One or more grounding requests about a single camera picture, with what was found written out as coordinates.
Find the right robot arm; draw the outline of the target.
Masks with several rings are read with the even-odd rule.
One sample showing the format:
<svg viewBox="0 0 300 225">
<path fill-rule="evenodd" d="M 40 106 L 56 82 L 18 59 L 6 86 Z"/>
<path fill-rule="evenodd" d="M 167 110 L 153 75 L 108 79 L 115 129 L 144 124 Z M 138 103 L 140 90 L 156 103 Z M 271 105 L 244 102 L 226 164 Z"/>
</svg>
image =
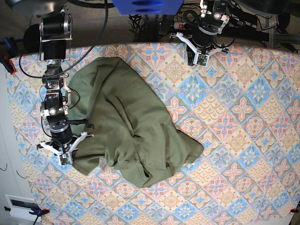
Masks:
<svg viewBox="0 0 300 225">
<path fill-rule="evenodd" d="M 7 0 L 15 12 L 41 17 L 39 25 L 38 60 L 47 68 L 42 76 L 46 96 L 41 104 L 42 127 L 50 131 L 51 142 L 41 142 L 38 147 L 48 149 L 59 157 L 72 155 L 86 135 L 75 137 L 71 125 L 86 124 L 87 120 L 68 120 L 71 89 L 67 86 L 68 73 L 61 68 L 67 59 L 67 42 L 72 40 L 72 16 L 64 0 Z"/>
</svg>

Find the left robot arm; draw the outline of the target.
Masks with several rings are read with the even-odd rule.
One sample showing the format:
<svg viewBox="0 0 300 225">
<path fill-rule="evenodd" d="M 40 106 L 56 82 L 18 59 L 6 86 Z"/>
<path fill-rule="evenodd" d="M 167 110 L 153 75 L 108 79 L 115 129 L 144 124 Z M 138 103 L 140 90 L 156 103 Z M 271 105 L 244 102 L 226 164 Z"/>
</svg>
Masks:
<svg viewBox="0 0 300 225">
<path fill-rule="evenodd" d="M 208 65 L 218 52 L 228 53 L 231 44 L 219 44 L 217 36 L 251 41 L 270 41 L 266 31 L 285 31 L 290 15 L 300 15 L 298 0 L 202 0 L 190 3 L 181 20 L 174 22 L 170 36 L 186 44 L 190 66 Z"/>
</svg>

